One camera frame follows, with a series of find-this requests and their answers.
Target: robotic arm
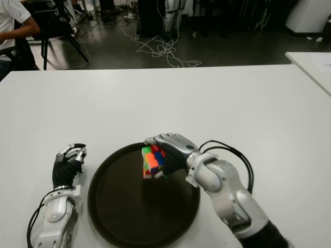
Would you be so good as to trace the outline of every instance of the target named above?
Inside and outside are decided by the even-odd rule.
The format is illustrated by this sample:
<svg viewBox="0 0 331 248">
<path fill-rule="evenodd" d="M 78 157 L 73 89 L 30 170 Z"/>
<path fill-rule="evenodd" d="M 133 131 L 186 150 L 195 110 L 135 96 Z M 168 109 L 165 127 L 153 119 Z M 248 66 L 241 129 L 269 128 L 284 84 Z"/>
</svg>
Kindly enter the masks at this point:
<svg viewBox="0 0 331 248">
<path fill-rule="evenodd" d="M 52 176 L 54 190 L 43 198 L 35 212 L 38 215 L 40 208 L 44 205 L 47 206 L 42 218 L 42 230 L 35 248 L 71 247 L 73 228 L 78 219 L 76 206 L 81 200 L 81 186 L 73 187 L 73 179 L 77 172 L 82 172 L 85 157 L 84 144 L 69 144 L 56 155 Z M 35 214 L 29 223 L 27 232 L 29 248 L 32 248 L 30 238 L 33 224 L 37 218 Z"/>
<path fill-rule="evenodd" d="M 293 247 L 242 185 L 232 164 L 211 153 L 201 153 L 194 143 L 179 134 L 161 134 L 146 139 L 145 143 L 157 145 L 166 153 L 165 165 L 155 177 L 187 168 L 186 180 L 194 187 L 202 187 L 211 197 L 217 215 L 244 248 Z"/>
</svg>

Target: person's arm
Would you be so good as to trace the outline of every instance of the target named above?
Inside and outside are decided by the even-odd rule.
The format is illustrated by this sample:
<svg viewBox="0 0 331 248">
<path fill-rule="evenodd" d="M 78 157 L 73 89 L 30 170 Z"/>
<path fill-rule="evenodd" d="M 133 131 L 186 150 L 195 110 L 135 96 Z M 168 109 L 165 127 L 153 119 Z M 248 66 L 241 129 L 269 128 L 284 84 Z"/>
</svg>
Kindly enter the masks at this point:
<svg viewBox="0 0 331 248">
<path fill-rule="evenodd" d="M 0 45 L 4 43 L 5 40 L 25 38 L 28 36 L 38 35 L 39 33 L 39 26 L 32 17 L 29 17 L 24 22 L 24 26 L 9 32 L 0 33 Z"/>
</svg>

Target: chair leg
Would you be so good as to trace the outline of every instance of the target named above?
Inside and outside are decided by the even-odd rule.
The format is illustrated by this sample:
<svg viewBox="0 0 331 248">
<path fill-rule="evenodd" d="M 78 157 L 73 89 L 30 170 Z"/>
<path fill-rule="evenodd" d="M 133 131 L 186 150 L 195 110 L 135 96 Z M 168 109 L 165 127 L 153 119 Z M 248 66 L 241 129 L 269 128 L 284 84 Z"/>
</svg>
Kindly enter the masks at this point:
<svg viewBox="0 0 331 248">
<path fill-rule="evenodd" d="M 45 39 L 44 44 L 44 58 L 43 58 L 43 69 L 47 70 L 47 49 L 48 49 L 48 39 Z"/>
<path fill-rule="evenodd" d="M 43 58 L 43 54 L 44 54 L 44 44 L 45 44 L 45 42 L 44 42 L 44 40 L 41 40 L 41 57 Z"/>
<path fill-rule="evenodd" d="M 76 46 L 77 46 L 78 48 L 81 48 L 81 46 L 80 46 L 79 43 L 75 40 L 75 38 L 72 38 L 72 41 L 76 44 Z"/>
<path fill-rule="evenodd" d="M 72 44 L 72 46 L 76 49 L 76 51 L 83 57 L 83 59 L 88 62 L 88 59 L 86 58 L 86 56 L 83 54 L 83 52 L 79 49 L 79 47 L 75 44 L 75 42 L 73 41 L 73 37 L 69 36 L 68 40 L 70 41 L 70 43 Z"/>
</svg>

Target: black round tray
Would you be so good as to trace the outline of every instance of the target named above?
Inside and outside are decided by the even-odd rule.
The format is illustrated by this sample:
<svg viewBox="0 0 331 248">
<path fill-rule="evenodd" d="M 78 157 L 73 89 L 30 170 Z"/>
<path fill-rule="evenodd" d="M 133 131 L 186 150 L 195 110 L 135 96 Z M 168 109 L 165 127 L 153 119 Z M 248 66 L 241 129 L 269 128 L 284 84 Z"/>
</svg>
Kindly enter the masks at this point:
<svg viewBox="0 0 331 248">
<path fill-rule="evenodd" d="M 120 247 L 165 247 L 190 227 L 200 190 L 179 170 L 164 180 L 143 179 L 137 143 L 109 156 L 88 191 L 92 223 L 108 242 Z"/>
</svg>

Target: black cable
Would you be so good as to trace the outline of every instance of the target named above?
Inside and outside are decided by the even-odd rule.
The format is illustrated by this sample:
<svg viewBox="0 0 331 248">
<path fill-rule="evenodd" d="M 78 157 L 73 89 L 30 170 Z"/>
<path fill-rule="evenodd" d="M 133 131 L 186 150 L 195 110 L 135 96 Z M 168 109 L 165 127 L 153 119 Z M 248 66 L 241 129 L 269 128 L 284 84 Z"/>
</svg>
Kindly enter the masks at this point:
<svg viewBox="0 0 331 248">
<path fill-rule="evenodd" d="M 222 143 L 222 142 L 219 142 L 219 141 L 215 141 L 213 139 L 210 140 L 210 141 L 207 141 L 207 142 L 203 143 L 200 146 L 199 150 L 201 150 L 202 147 L 205 146 L 206 144 L 212 143 L 212 142 L 218 143 L 218 144 L 223 145 L 223 146 L 212 146 L 212 147 L 208 147 L 202 153 L 205 153 L 205 152 L 207 152 L 209 150 L 212 150 L 212 149 L 223 149 L 223 150 L 227 150 L 227 151 L 235 154 L 237 157 L 239 157 L 243 161 L 243 163 L 245 164 L 245 166 L 246 166 L 246 169 L 247 169 L 247 172 L 248 172 L 248 188 L 247 188 L 247 190 L 248 190 L 249 193 L 252 194 L 252 192 L 253 192 L 253 185 L 254 185 L 254 172 L 253 172 L 252 166 L 249 163 L 248 159 L 240 151 L 238 151 L 237 149 L 235 149 L 235 148 L 233 148 L 233 147 L 231 147 L 231 146 L 229 146 L 229 145 L 227 145 L 225 143 Z"/>
<path fill-rule="evenodd" d="M 40 204 L 39 204 L 39 207 L 36 209 L 36 211 L 33 213 L 33 215 L 31 216 L 31 219 L 29 221 L 29 225 L 27 227 L 27 232 L 26 232 L 26 241 L 27 241 L 27 247 L 28 248 L 33 248 L 32 244 L 31 244 L 31 231 L 32 231 L 32 228 L 38 218 L 38 215 L 39 215 L 39 212 L 40 212 L 40 209 L 44 206 L 43 204 L 43 201 L 45 200 L 46 196 L 48 196 L 49 194 L 53 193 L 53 192 L 56 192 L 56 191 L 59 191 L 59 190 L 72 190 L 74 189 L 74 187 L 65 187 L 65 188 L 62 188 L 62 189 L 56 189 L 56 190 L 52 190 L 50 192 L 48 192 L 41 200 Z"/>
</svg>

